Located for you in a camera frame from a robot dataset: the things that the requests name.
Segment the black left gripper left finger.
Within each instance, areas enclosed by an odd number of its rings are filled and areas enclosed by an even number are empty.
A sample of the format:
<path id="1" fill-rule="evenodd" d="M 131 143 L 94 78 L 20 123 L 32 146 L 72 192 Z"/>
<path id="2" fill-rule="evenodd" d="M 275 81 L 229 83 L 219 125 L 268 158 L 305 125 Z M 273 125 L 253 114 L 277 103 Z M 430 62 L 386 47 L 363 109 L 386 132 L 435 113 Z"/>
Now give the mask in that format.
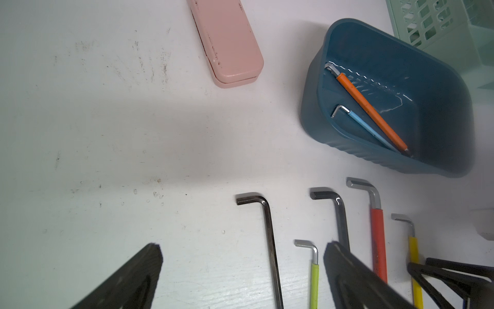
<path id="1" fill-rule="evenodd" d="M 150 308 L 162 264 L 160 246 L 149 243 L 73 307 Z"/>

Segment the blue handled hex key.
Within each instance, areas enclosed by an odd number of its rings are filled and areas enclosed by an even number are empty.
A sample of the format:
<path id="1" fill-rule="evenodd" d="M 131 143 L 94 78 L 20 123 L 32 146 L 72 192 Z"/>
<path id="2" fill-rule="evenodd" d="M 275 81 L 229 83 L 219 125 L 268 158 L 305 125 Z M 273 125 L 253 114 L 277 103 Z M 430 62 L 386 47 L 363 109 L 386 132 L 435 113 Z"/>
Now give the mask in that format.
<path id="1" fill-rule="evenodd" d="M 399 151 L 387 140 L 385 140 L 376 130 L 374 130 L 372 127 L 370 127 L 362 118 L 360 118 L 355 112 L 351 111 L 350 109 L 346 108 L 345 106 L 339 104 L 333 111 L 331 118 L 335 118 L 337 113 L 339 111 L 343 111 L 346 113 L 350 118 L 353 119 L 354 122 L 356 122 L 360 127 L 362 127 L 365 131 L 370 133 L 375 139 L 377 139 L 381 144 L 383 144 L 386 148 L 390 149 L 391 151 L 394 151 L 395 153 L 399 153 Z"/>

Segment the orange handled hex key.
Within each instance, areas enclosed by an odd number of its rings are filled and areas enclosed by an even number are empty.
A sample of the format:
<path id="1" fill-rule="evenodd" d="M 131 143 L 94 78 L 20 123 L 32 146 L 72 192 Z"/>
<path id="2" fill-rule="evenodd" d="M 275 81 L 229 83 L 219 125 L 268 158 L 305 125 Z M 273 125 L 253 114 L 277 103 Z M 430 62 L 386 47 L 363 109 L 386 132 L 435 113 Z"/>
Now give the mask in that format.
<path id="1" fill-rule="evenodd" d="M 386 136 L 384 137 L 389 143 L 391 143 L 399 153 L 402 153 L 408 157 L 412 157 L 412 153 L 408 145 L 403 139 L 391 128 L 391 126 L 384 120 L 384 118 L 377 112 L 377 110 L 370 104 L 370 102 L 357 90 L 356 86 L 349 80 L 349 78 L 342 73 L 333 63 L 325 64 L 325 69 L 336 78 L 338 83 L 343 86 L 348 94 L 355 100 L 361 109 L 370 117 L 370 119 L 378 126 L 381 132 Z"/>

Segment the red handled hex key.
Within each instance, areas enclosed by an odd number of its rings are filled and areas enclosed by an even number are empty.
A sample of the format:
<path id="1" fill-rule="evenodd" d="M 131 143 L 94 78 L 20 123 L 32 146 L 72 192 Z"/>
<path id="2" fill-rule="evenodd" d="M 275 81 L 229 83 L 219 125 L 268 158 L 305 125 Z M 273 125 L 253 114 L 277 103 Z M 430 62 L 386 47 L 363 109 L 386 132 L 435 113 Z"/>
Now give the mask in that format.
<path id="1" fill-rule="evenodd" d="M 369 193 L 373 270 L 382 281 L 388 283 L 385 225 L 380 194 L 374 185 L 360 178 L 348 177 L 346 184 L 349 188 Z"/>

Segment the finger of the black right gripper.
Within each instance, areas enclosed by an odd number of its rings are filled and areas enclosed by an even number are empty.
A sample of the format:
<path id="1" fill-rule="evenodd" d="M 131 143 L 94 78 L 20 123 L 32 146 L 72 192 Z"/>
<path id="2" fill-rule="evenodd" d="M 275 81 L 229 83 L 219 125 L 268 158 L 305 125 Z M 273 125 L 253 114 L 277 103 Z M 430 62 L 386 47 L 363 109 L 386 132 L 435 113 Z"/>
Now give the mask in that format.
<path id="1" fill-rule="evenodd" d="M 447 270 L 455 270 L 462 273 L 473 274 L 476 276 L 481 276 L 493 280 L 493 267 L 441 260 L 432 257 L 428 257 L 425 260 L 425 264 L 432 267 L 439 267 Z"/>
<path id="2" fill-rule="evenodd" d="M 408 263 L 407 271 L 438 308 L 482 308 L 481 276 L 412 262 Z M 438 284 L 448 287 L 463 304 L 455 305 Z"/>

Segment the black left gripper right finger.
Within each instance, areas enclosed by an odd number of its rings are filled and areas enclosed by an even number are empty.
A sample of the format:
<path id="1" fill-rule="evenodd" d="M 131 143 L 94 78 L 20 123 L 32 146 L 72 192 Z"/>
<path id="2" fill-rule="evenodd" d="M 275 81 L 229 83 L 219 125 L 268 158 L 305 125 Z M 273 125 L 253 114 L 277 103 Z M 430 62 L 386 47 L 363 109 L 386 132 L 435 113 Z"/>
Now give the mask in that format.
<path id="1" fill-rule="evenodd" d="M 324 266 L 336 308 L 413 308 L 339 242 L 328 243 Z"/>

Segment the yellow handled hex key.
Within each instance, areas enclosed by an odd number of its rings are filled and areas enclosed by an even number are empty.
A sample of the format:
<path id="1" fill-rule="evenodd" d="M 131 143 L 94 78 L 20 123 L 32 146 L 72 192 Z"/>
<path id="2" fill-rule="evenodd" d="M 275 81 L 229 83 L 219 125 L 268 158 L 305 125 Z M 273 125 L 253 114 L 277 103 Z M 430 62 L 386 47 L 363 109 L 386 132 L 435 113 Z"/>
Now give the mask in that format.
<path id="1" fill-rule="evenodd" d="M 402 221 L 409 225 L 409 257 L 410 262 L 419 263 L 419 246 L 416 238 L 416 230 L 413 221 L 404 214 L 392 213 L 391 218 L 395 221 Z M 412 278 L 413 303 L 418 309 L 423 309 L 423 294 L 419 283 Z"/>

